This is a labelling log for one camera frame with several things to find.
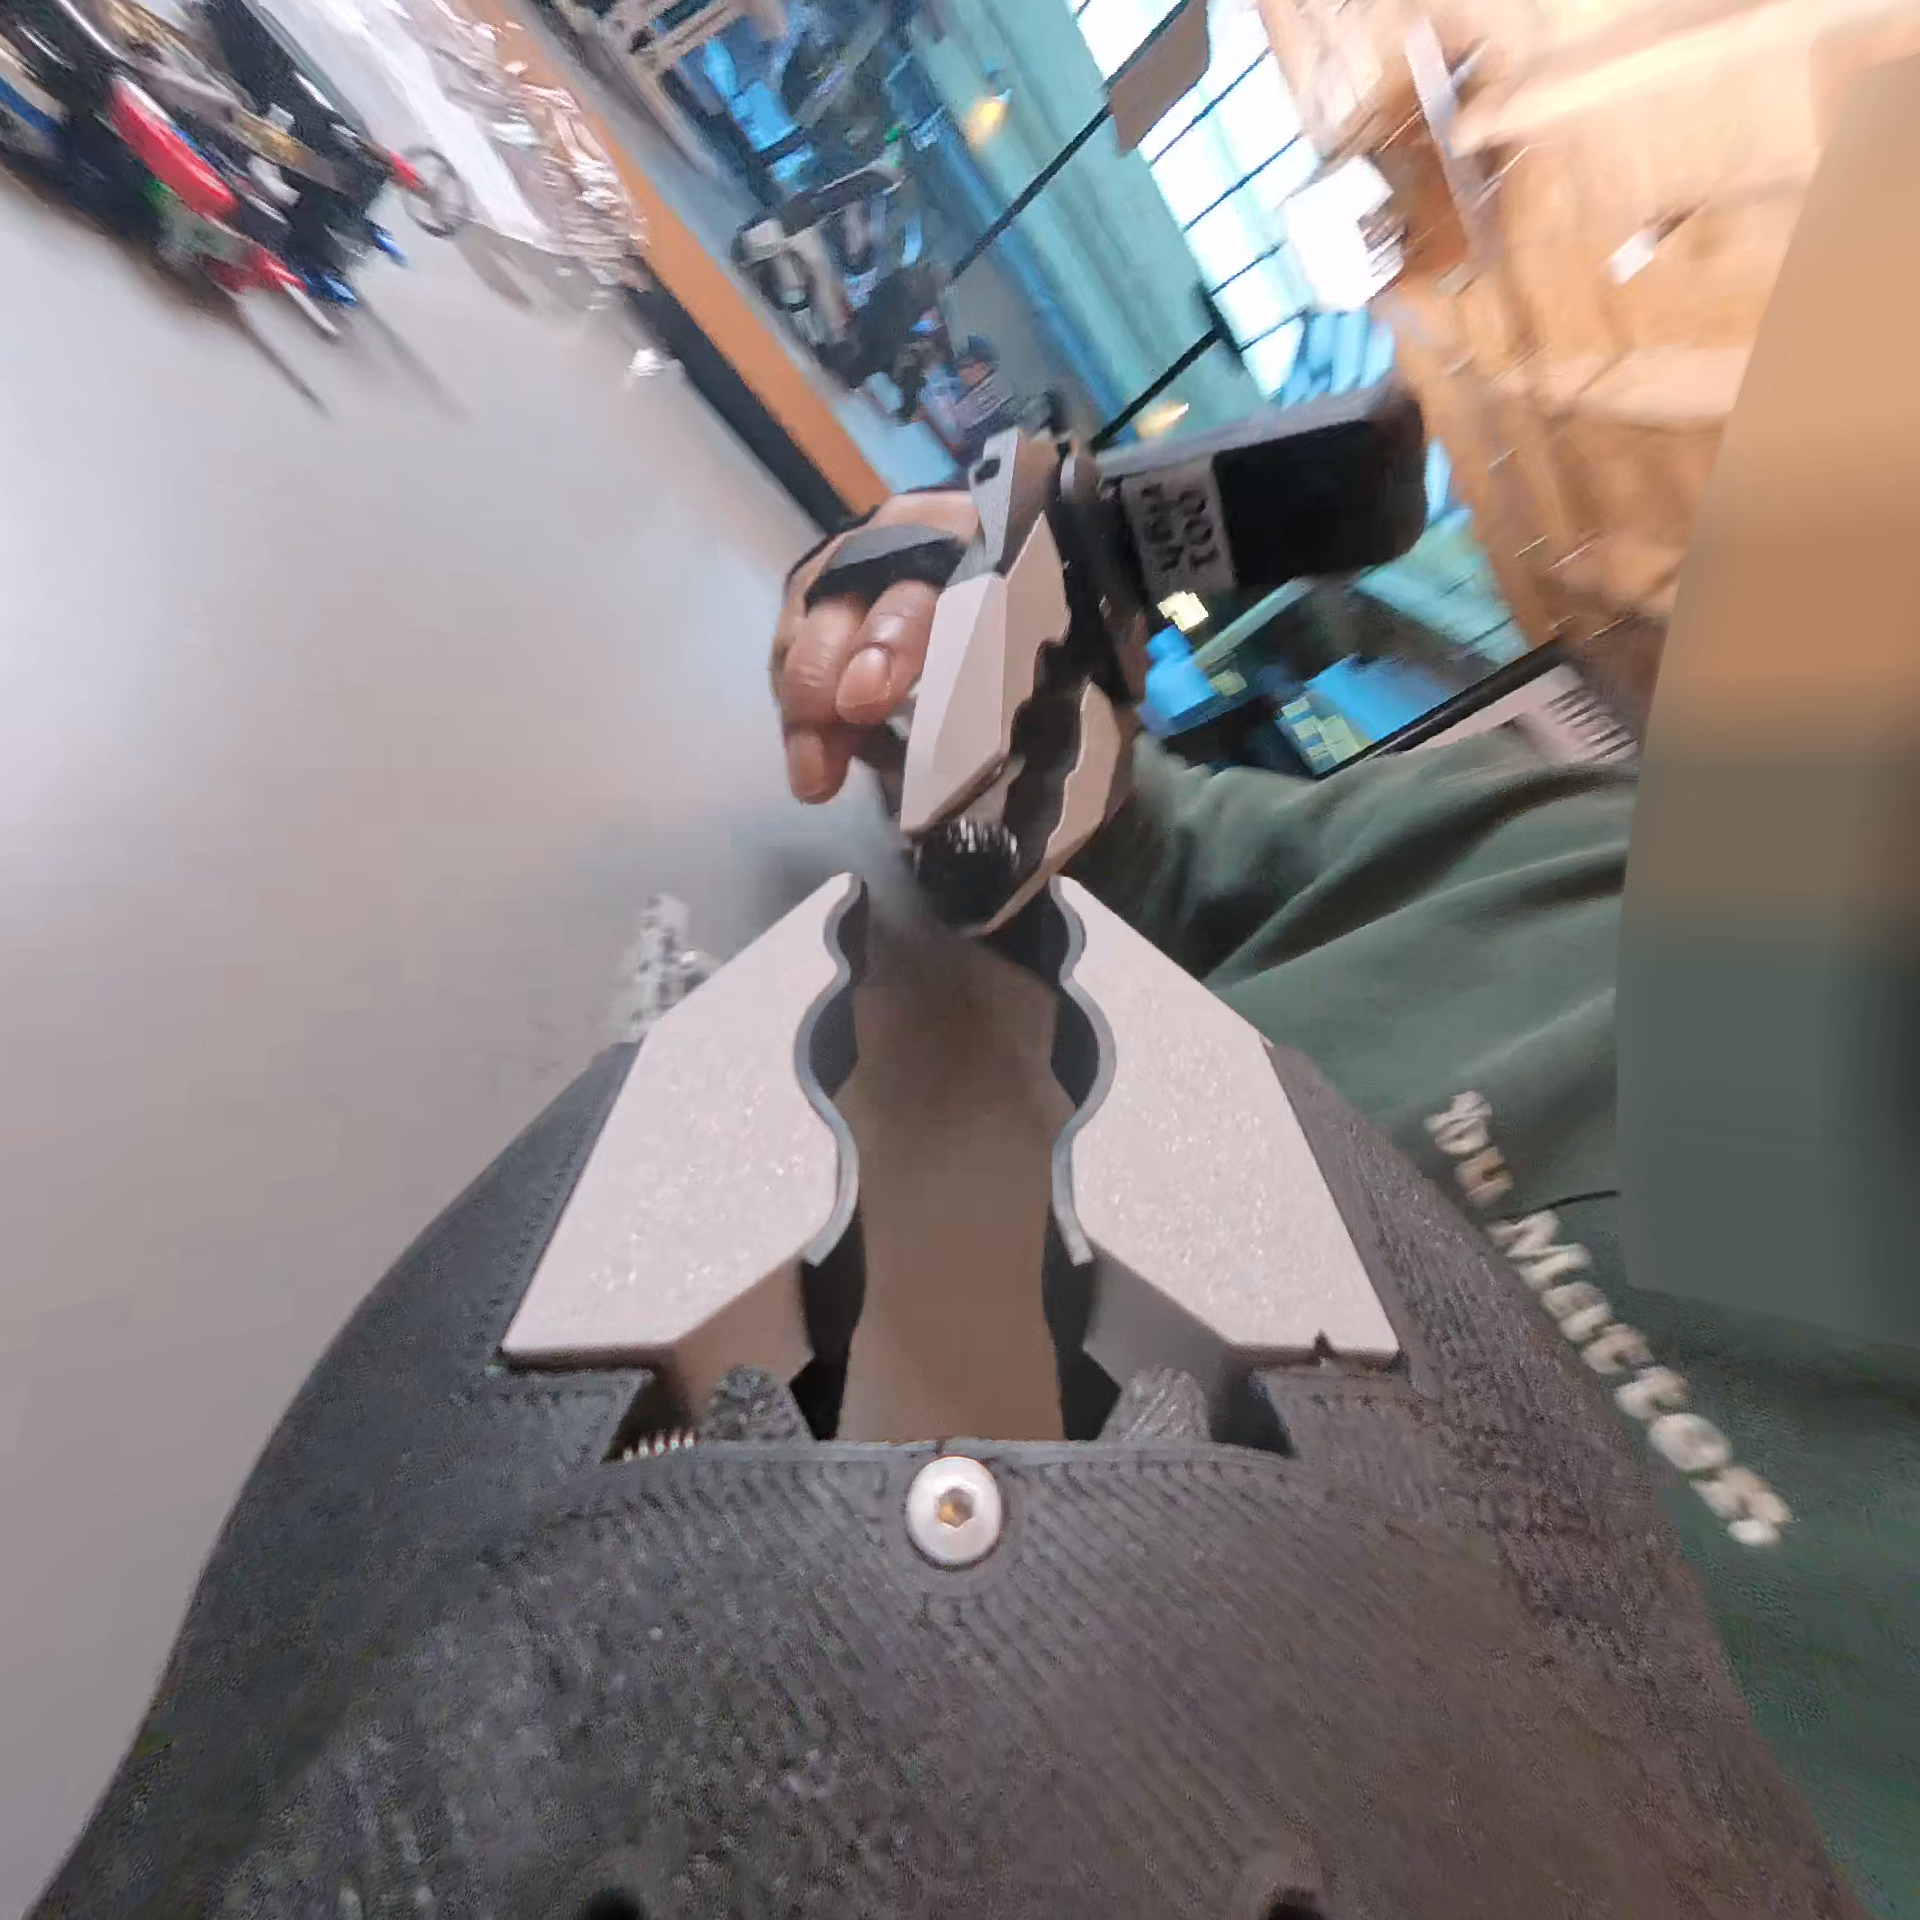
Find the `person's left hand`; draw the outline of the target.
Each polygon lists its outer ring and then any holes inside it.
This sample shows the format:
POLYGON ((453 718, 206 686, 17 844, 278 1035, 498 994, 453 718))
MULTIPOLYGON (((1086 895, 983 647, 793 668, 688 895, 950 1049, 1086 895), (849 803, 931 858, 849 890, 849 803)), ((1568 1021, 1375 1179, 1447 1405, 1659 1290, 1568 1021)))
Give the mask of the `person's left hand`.
POLYGON ((841 1433, 1062 1436, 1044 1321, 1052 993, 924 921, 875 918, 843 1088, 859 1159, 867 1299, 841 1433))

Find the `person's right forearm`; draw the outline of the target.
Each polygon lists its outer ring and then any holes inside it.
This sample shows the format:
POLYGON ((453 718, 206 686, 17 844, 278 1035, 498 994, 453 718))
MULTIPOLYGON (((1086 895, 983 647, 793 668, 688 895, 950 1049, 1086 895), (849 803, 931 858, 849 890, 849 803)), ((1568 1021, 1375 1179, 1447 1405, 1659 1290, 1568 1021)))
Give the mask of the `person's right forearm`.
POLYGON ((1322 782, 1143 743, 1072 876, 1409 1156, 1478 1095, 1516 1185, 1596 1190, 1636 790, 1507 731, 1322 782))

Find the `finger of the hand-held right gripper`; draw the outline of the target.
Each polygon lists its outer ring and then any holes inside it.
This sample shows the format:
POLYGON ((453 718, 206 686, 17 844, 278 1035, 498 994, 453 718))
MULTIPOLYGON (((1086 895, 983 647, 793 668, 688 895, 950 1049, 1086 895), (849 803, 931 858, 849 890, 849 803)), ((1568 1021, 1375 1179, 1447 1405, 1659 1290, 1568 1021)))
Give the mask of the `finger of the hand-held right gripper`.
POLYGON ((906 728, 897 830, 924 841, 991 785, 1047 647, 1071 632, 1064 561, 1046 524, 1004 570, 949 584, 932 611, 906 728))
POLYGON ((1094 680, 1050 691, 1022 715, 1037 728, 1019 747, 1019 769, 989 826, 993 847, 1011 851, 995 872, 971 880, 960 929, 973 940, 1000 934, 1065 873, 1097 830, 1117 814, 1133 785, 1138 720, 1094 680))

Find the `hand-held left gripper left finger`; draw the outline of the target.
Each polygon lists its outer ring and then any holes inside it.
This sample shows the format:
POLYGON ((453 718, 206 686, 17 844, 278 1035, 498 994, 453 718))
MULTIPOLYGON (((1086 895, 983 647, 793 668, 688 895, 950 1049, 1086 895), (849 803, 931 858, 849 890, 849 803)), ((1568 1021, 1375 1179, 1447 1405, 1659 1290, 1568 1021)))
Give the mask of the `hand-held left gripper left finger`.
POLYGON ((867 886, 831 876, 638 1041, 509 1322, 519 1372, 654 1374, 703 1405, 734 1366, 844 1389, 867 1295, 858 1059, 867 886))

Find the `large window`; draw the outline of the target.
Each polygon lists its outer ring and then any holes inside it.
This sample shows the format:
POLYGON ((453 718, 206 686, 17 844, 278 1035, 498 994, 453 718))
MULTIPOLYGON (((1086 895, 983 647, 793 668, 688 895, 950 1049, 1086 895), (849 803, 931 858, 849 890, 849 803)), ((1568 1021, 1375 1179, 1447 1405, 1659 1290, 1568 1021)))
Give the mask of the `large window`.
POLYGON ((1193 5, 1208 55, 1137 137, 1108 83, 1181 5, 924 5, 909 29, 936 103, 917 159, 956 332, 1012 394, 1093 437, 1223 427, 1369 363, 1369 325, 1319 323, 1281 209, 1318 155, 1255 5, 1193 5))

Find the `person's right hand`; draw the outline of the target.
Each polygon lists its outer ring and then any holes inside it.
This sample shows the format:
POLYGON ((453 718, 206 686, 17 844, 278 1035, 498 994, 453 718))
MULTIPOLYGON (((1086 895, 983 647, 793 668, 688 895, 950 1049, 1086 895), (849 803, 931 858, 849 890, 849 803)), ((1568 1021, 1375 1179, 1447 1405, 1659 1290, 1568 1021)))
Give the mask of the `person's right hand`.
POLYGON ((899 582, 875 598, 805 594, 851 533, 803 555, 785 577, 772 635, 769 683, 780 717, 789 790, 801 803, 828 803, 868 736, 917 683, 940 589, 899 582))

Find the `stack of cardboard boxes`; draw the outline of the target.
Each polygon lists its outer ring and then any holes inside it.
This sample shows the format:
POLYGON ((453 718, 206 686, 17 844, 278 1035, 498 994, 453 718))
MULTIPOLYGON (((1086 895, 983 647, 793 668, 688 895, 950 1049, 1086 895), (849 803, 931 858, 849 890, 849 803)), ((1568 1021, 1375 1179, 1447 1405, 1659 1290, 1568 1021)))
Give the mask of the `stack of cardboard boxes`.
POLYGON ((1258 6, 1375 311, 1533 646, 1661 628, 1843 91, 1913 1, 1258 6))

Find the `pile of mixed coloured lego pieces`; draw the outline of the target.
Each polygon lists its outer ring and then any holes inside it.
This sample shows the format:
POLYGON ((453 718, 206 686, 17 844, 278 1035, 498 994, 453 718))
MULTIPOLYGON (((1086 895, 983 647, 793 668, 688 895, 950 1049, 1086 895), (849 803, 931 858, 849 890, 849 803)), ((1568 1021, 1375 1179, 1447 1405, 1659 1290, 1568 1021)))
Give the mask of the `pile of mixed coloured lego pieces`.
POLYGON ((364 253, 405 263, 387 194, 442 240, 471 215, 453 164, 382 143, 263 5, 6 1, 1 143, 181 280, 326 339, 364 253))

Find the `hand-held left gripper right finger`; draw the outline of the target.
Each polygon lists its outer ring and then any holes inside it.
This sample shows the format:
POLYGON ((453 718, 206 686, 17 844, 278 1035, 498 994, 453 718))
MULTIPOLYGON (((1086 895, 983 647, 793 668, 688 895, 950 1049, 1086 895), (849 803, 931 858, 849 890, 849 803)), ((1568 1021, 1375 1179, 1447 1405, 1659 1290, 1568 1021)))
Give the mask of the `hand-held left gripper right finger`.
POLYGON ((1065 1411, 1170 1368, 1241 1383, 1404 1363, 1378 1285, 1258 1028, 1072 880, 1046 890, 1046 1321, 1065 1411))

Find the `grey lego assembly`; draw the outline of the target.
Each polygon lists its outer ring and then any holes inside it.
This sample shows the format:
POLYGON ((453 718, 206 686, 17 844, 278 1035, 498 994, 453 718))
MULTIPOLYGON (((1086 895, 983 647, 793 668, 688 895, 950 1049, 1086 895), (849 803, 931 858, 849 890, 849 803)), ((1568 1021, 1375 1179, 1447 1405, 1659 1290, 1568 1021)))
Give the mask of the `grey lego assembly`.
POLYGON ((688 907, 678 898, 648 898, 615 990, 609 1033, 618 1044, 637 1044, 659 1020, 677 1009, 717 969, 692 944, 688 907))

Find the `green sweatshirt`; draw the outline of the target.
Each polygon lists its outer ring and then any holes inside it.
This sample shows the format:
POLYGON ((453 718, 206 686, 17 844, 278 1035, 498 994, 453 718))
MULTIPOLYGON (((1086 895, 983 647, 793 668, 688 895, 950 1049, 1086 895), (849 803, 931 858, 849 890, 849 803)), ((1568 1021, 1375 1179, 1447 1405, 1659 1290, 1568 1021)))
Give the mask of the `green sweatshirt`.
POLYGON ((1914 1355, 1628 1283, 1605 1073, 1453 1069, 1394 1117, 1599 1380, 1762 1735, 1870 1916, 1914 1916, 1914 1355))

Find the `black lego gear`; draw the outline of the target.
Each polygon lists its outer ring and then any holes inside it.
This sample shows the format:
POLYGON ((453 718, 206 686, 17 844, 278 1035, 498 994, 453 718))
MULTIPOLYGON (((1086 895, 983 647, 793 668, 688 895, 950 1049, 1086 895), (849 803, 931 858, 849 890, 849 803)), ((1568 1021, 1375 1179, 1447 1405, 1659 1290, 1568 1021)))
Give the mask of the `black lego gear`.
POLYGON ((995 921, 1022 880, 1018 835, 1002 821, 949 819, 910 844, 927 907, 950 929, 995 921))

